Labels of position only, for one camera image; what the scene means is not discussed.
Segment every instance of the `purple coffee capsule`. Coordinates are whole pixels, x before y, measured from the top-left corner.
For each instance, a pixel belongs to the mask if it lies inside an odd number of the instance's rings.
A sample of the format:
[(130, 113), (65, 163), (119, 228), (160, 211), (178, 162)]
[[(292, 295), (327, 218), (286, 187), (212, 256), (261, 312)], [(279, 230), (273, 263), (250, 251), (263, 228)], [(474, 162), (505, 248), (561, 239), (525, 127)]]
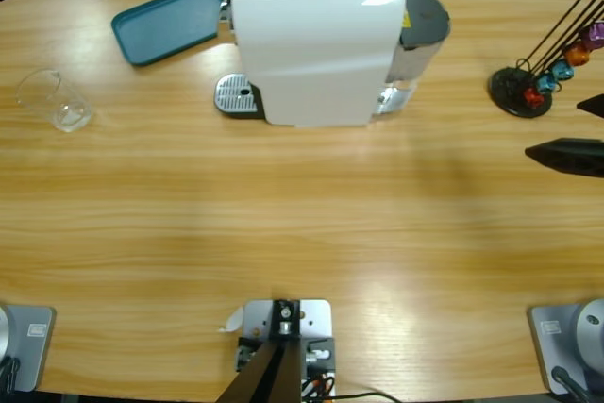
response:
[(596, 21), (585, 27), (579, 35), (585, 47), (590, 51), (604, 47), (604, 21)]

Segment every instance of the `glass cup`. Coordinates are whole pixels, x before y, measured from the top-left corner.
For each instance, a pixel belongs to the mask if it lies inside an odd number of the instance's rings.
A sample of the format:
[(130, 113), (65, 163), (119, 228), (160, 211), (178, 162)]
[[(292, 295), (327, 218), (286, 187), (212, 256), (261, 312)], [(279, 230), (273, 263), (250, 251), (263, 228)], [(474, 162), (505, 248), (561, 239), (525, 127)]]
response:
[(38, 70), (23, 79), (17, 102), (65, 132), (82, 128), (92, 117), (86, 99), (53, 69)]

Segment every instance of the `white coffee machine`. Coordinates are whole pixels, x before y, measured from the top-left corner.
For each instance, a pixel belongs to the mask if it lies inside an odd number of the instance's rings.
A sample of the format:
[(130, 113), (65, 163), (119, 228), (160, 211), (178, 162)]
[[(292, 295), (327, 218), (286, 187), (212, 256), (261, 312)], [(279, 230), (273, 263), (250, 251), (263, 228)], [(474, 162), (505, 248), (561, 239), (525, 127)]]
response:
[(229, 0), (244, 75), (219, 82), (224, 113), (274, 125), (367, 124), (376, 110), (405, 0)]

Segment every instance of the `wooden table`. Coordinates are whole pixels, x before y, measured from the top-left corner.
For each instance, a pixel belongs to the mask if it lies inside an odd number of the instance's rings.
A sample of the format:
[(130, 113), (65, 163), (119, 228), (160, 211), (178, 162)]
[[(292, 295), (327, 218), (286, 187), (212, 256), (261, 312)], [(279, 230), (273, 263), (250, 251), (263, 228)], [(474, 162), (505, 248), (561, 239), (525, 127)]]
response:
[[(340, 392), (405, 400), (545, 390), (527, 309), (604, 294), (604, 182), (524, 156), (604, 137), (577, 70), (537, 120), (499, 110), (495, 70), (572, 0), (441, 0), (453, 30), (410, 104), (368, 127), (221, 116), (232, 44), (128, 65), (109, 22), (147, 0), (0, 6), (0, 296), (56, 308), (42, 389), (210, 400), (234, 377), (248, 299), (328, 299)], [(65, 134), (16, 106), (60, 69), (94, 104)]]

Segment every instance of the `teal tray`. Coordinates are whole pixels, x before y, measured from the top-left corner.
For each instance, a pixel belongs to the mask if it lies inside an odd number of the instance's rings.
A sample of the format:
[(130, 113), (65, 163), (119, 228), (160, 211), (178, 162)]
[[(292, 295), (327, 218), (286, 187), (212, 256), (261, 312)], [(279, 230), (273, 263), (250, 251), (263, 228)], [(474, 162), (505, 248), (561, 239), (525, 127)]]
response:
[(133, 65), (165, 59), (218, 34), (223, 0), (152, 0), (121, 12), (111, 27)]

